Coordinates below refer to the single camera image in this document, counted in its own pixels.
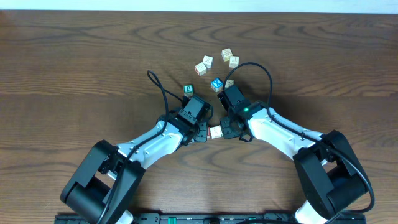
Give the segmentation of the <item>plain white block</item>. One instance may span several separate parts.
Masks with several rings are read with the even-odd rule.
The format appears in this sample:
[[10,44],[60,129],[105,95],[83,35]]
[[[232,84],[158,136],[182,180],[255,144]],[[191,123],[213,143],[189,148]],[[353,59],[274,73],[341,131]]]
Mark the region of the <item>plain white block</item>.
[[209,131],[210,131],[210,137],[212,139],[223,137],[223,132],[222,132],[221,126],[210,127]]

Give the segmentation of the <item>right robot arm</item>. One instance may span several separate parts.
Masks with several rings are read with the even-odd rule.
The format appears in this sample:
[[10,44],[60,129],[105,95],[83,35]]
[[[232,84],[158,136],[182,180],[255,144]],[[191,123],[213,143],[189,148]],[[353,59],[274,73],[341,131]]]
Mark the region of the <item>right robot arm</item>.
[[261,101],[221,103],[228,114],[220,121],[226,139],[258,139],[293,160],[306,197],[295,212],[298,222],[330,223],[364,194],[369,194],[370,203],[360,213],[373,208],[375,195],[369,178],[341,132],[323,134],[303,128]]

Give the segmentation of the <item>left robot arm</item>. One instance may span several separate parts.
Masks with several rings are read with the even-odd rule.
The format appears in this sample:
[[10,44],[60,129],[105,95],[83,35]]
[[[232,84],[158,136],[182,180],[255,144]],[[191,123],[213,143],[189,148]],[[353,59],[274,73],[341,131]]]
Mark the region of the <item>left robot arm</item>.
[[206,142],[212,106],[197,95],[162,115],[143,135],[117,145],[97,142],[68,181],[60,200],[88,223],[132,223],[128,207],[145,171],[192,142]]

